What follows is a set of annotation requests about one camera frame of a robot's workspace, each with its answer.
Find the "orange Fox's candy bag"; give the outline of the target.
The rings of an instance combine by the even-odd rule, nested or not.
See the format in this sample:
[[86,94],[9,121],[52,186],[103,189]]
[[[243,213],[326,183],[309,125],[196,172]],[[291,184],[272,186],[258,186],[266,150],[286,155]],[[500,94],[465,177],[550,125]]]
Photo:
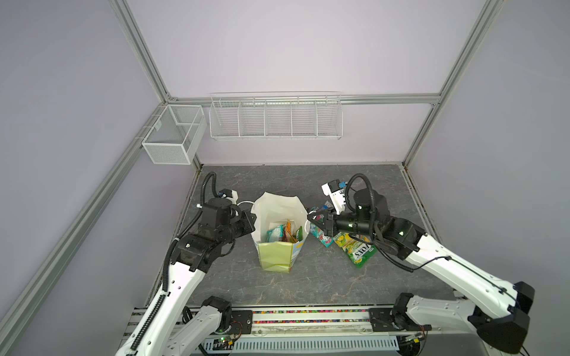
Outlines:
[[295,236],[295,231],[292,228],[292,222],[288,220],[284,225],[284,239],[288,243],[297,243],[298,240]]

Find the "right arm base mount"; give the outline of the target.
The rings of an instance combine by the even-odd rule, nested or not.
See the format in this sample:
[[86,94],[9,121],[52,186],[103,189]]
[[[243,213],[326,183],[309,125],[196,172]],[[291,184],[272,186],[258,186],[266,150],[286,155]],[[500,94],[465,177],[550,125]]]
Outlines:
[[371,308],[369,319],[374,332],[430,332],[432,325],[420,325],[412,321],[404,312],[392,308]]

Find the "paper bag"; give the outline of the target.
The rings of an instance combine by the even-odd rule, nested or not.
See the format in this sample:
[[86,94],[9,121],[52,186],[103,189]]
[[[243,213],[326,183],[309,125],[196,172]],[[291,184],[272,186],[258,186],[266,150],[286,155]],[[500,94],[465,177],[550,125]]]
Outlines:
[[290,272],[310,233],[307,210],[298,197],[266,192],[252,203],[252,239],[264,271]]

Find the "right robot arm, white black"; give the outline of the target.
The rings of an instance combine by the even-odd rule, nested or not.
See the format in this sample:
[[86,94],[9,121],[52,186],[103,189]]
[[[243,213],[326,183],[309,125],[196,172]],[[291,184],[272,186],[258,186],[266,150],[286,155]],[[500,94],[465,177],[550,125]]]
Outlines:
[[468,332],[503,354],[528,353],[524,343],[535,295],[532,286],[494,277],[445,248],[417,224],[393,216],[386,198],[362,173],[347,182],[329,181],[322,191],[332,207],[310,212],[307,219],[326,236],[346,234],[376,249],[395,267],[409,273],[426,271],[458,292],[453,301],[402,292],[386,316],[370,317],[372,324],[418,332],[423,341],[433,328]]

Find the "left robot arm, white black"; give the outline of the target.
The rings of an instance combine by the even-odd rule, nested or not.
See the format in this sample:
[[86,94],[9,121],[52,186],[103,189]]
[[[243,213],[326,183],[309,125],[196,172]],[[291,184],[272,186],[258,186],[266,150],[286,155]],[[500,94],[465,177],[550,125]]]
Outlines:
[[203,341],[232,327],[232,305],[210,297],[179,332],[174,331],[186,304],[224,246],[255,230],[255,215],[241,209],[237,193],[216,189],[217,175],[209,172],[200,189],[197,214],[172,240],[162,267],[162,285],[118,355],[191,355],[203,351]]

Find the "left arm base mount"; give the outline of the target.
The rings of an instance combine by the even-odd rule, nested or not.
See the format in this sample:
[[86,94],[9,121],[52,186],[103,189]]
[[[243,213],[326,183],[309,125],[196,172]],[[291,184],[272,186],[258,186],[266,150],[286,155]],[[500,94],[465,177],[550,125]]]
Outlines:
[[251,309],[232,310],[230,316],[223,315],[222,323],[213,335],[249,335],[253,327],[253,311]]

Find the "green snack bag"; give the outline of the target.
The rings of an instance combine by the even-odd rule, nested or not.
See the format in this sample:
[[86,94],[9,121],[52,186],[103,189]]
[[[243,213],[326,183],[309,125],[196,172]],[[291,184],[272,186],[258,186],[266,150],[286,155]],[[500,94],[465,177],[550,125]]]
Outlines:
[[302,226],[300,226],[298,228],[298,230],[294,233],[293,237],[293,242],[294,243],[299,243],[304,239],[304,229]]

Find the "teal white candy bag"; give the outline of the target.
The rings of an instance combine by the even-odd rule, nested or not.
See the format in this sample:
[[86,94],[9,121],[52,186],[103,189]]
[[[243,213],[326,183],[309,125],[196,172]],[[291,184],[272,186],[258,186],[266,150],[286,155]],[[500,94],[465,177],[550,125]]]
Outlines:
[[284,239],[284,225],[278,225],[267,232],[267,243],[286,242]]

